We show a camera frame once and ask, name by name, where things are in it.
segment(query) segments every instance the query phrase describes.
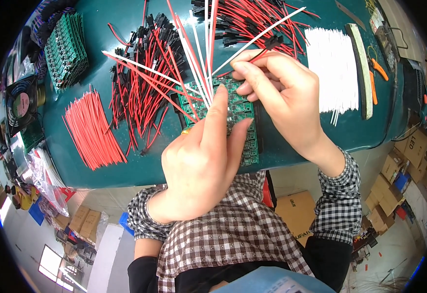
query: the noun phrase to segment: green circuit board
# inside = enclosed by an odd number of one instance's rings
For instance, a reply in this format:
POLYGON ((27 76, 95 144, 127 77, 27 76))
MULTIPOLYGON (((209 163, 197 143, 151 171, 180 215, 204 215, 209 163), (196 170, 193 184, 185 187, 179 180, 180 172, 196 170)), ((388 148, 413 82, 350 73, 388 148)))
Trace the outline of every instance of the green circuit board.
MULTIPOLYGON (((217 88, 220 84, 224 84, 228 90, 228 116, 227 116, 227 135, 229 136, 231 133, 231 128, 235 123, 245 119, 245 118, 254 118, 254 107, 251 102, 246 99, 246 96, 240 96, 236 93, 236 89, 243 82, 238 81, 233 78, 213 78, 213 90, 217 91, 217 88)), ((186 84, 186 86, 196 90, 197 84, 196 82, 191 82, 186 84)), ((176 87, 178 91, 183 91, 181 86, 176 87)), ((197 94, 189 93, 193 97, 201 98, 197 94)), ((195 117, 191 107, 185 96, 178 94, 179 101, 181 103, 181 108, 193 118, 195 117)), ((197 115, 200 119, 204 119, 207 114, 207 108, 205 107, 204 102, 202 101, 192 101, 193 108, 196 110, 197 115)), ((194 123, 184 116, 186 120, 187 127, 193 127, 194 123)), ((246 135, 246 142, 244 144, 243 155, 241 157, 240 166, 250 166, 252 164, 259 163, 259 149, 257 142, 257 130, 255 123, 252 123, 248 128, 248 132, 246 135)))

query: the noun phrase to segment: plastic bag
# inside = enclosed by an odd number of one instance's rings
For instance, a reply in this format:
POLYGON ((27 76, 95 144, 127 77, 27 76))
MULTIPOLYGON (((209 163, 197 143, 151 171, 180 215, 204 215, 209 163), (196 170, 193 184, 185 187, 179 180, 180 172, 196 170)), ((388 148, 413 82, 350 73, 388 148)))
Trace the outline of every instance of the plastic bag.
POLYGON ((58 212, 66 217, 69 216, 67 203, 62 198, 62 193, 59 187, 53 186, 46 173, 45 162, 35 154, 35 150, 31 150, 25 156, 25 161, 29 169, 32 171, 33 184, 58 212))
POLYGON ((110 216, 106 214, 104 211, 101 212, 100 221, 98 222, 98 226, 96 228, 96 243, 95 243, 95 250, 98 250, 98 247, 100 246, 101 239, 103 238, 103 234, 106 230, 106 227, 108 226, 108 220, 110 216))

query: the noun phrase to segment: person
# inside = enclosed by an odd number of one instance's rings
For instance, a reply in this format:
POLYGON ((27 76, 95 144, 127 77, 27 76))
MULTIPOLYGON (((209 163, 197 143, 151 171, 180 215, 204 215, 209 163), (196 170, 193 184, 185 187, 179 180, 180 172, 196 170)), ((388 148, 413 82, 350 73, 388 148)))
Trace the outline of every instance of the person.
POLYGON ((265 292, 268 278, 282 274, 293 277, 279 284, 341 289, 362 220, 357 163, 321 128, 316 74, 280 52, 247 62, 259 52, 231 62, 233 77, 245 79, 237 92, 260 100, 290 146, 319 167, 323 195, 314 234, 303 247, 262 203, 265 171, 236 174, 252 119, 238 122, 227 138, 228 91, 220 85, 206 118, 163 151, 167 187, 144 189, 128 205, 131 293, 265 292))

